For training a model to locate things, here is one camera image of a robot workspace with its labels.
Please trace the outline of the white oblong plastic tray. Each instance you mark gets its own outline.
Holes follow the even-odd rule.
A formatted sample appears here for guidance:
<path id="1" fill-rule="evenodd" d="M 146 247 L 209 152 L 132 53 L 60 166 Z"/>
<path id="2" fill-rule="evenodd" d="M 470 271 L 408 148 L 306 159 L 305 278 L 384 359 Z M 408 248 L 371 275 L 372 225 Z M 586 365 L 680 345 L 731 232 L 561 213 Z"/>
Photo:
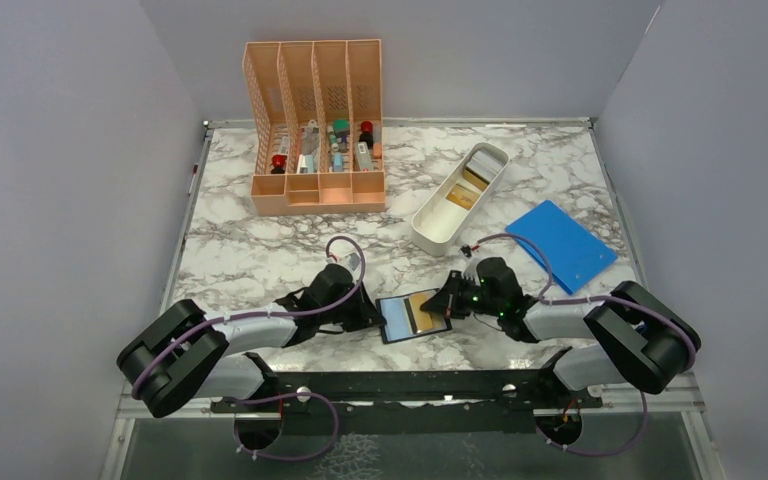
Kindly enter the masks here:
<path id="1" fill-rule="evenodd" d="M 500 184 L 510 163 L 507 153 L 486 142 L 475 144 L 411 219 L 411 240 L 440 257 L 449 251 Z"/>

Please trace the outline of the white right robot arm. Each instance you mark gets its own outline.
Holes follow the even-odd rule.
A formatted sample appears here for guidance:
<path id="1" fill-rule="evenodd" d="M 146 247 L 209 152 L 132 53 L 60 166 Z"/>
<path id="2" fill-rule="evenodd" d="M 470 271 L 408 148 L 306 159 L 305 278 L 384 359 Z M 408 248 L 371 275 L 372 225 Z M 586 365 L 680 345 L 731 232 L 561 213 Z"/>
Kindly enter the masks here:
<path id="1" fill-rule="evenodd" d="M 500 257 L 476 258 L 453 270 L 421 311 L 445 319 L 495 318 L 510 339 L 529 344 L 590 339 L 556 354 L 540 369 L 539 398 L 560 407 L 594 385 L 628 383 L 659 394 L 695 362 L 701 339 L 648 290 L 623 281 L 607 295 L 552 300 L 524 293 Z"/>

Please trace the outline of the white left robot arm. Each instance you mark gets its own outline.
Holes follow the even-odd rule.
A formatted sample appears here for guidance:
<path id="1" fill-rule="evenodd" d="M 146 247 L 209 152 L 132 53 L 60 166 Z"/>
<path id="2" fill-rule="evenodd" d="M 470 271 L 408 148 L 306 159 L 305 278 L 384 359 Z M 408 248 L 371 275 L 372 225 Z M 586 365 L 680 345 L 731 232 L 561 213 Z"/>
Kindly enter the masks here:
<path id="1" fill-rule="evenodd" d="M 180 300 L 123 348 L 116 365 L 155 418 L 195 398 L 232 397 L 262 410 L 273 401 L 277 377 L 256 350 L 385 326 L 361 272 L 330 263 L 307 287 L 214 319 L 193 300 Z"/>

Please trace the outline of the black leather card holder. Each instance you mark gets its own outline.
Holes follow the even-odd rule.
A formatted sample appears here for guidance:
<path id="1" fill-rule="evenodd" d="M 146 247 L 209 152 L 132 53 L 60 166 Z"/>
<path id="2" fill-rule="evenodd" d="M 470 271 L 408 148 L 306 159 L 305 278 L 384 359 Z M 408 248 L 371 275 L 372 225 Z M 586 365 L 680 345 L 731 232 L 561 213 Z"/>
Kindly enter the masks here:
<path id="1" fill-rule="evenodd" d="M 420 310 L 421 304 L 437 291 L 428 289 L 401 296 L 378 298 L 375 305 L 385 320 L 385 324 L 380 328 L 382 342 L 387 345 L 450 331 L 451 321 L 439 315 L 445 320 L 444 329 L 420 334 L 414 332 L 413 311 Z"/>

